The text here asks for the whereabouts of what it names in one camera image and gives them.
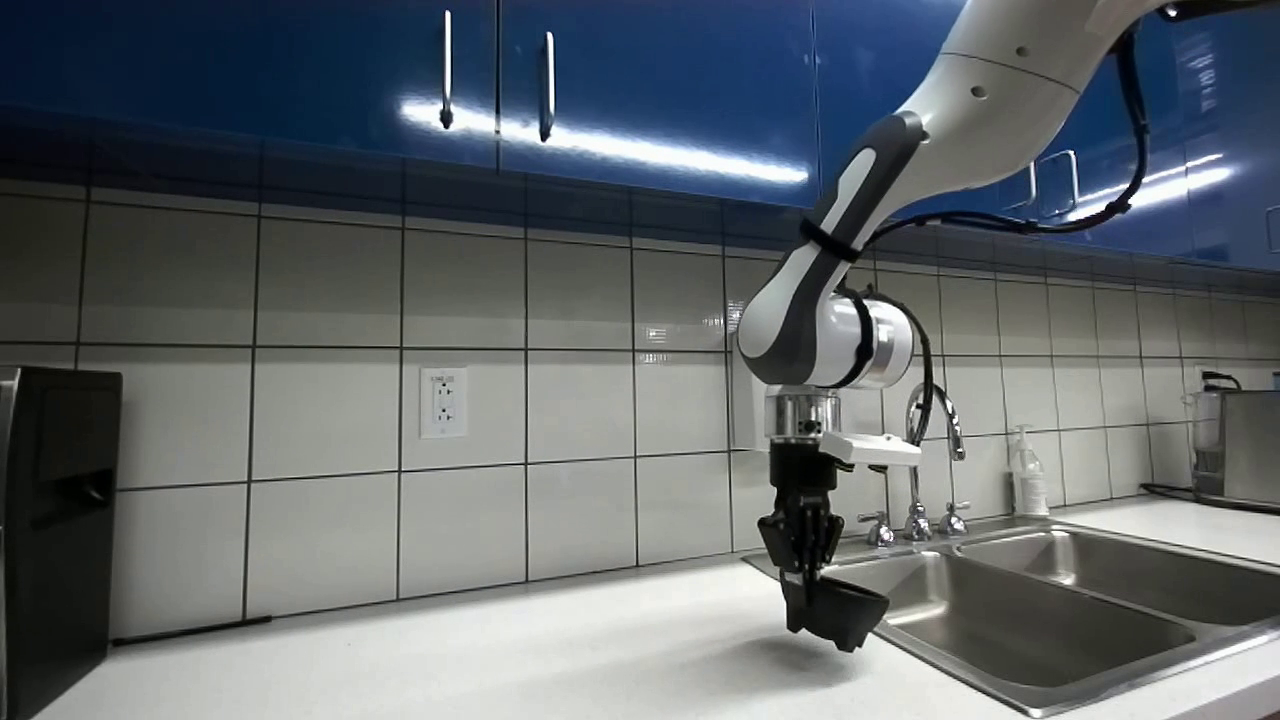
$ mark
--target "white tile wall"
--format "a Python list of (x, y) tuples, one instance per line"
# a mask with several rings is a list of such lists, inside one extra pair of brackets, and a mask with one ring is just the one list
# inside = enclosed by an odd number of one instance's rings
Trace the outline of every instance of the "white tile wall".
[(525, 243), (404, 236), (408, 350), (525, 350)]
[(245, 485), (117, 502), (114, 636), (235, 624), (245, 605)]
[(727, 548), (727, 458), (642, 460), (642, 564)]
[(398, 602), (398, 477), (254, 487), (249, 618)]
[(255, 220), (95, 206), (85, 341), (249, 346)]
[[(245, 620), (245, 597), (308, 613), (759, 548), (759, 389), (723, 319), (777, 252), (16, 185), (0, 228), (0, 365), (130, 376), (122, 636)], [(960, 399), (969, 458), (940, 420), (923, 444), (934, 517), (1010, 511), (1018, 424), (1058, 505), (1187, 482), (1196, 373), (1267, 385), (1280, 359), (1277, 302), (923, 266), (852, 285), (929, 324)], [(421, 365), (467, 368), (467, 434), (421, 434)], [(847, 393), (846, 424), (899, 434), (918, 385)], [(847, 532), (883, 505), (899, 526), (905, 473), (831, 505)]]
[(85, 206), (0, 196), (0, 341), (75, 341)]
[(262, 346), (400, 346), (400, 232), (264, 220)]
[[(426, 376), (441, 368), (467, 382), (458, 434), (426, 424)], [(408, 354), (400, 407), (404, 470), (525, 465), (525, 354)]]
[(122, 487), (249, 477), (249, 350), (85, 350), (126, 373)]
[(398, 470), (398, 354), (262, 354), (254, 477)]
[(400, 511), (400, 597), (525, 579), (525, 465), (412, 473)]
[(638, 470), (529, 470), (529, 576), (578, 576), (638, 564)]

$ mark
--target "wall outlet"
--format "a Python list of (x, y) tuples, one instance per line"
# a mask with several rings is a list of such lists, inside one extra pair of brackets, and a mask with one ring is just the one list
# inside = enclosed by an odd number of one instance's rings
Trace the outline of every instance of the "wall outlet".
[(472, 373), (467, 368), (426, 368), (421, 385), (421, 428), (426, 441), (467, 438), (472, 420)]

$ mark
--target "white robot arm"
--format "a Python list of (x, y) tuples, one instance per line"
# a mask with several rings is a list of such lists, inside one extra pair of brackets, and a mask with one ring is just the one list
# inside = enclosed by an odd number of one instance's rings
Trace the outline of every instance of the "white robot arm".
[(1036, 159), (1104, 52), (1158, 9), (1170, 0), (969, 0), (923, 85), (868, 128), (819, 220), (799, 228), (803, 243), (745, 309), (740, 358), (777, 389), (777, 507), (759, 536), (794, 631), (852, 652), (883, 618), (883, 597), (819, 576), (846, 536), (829, 511), (840, 460), (826, 444), (826, 399), (846, 385), (896, 385), (918, 331), (905, 309), (847, 291), (847, 268), (892, 213)]

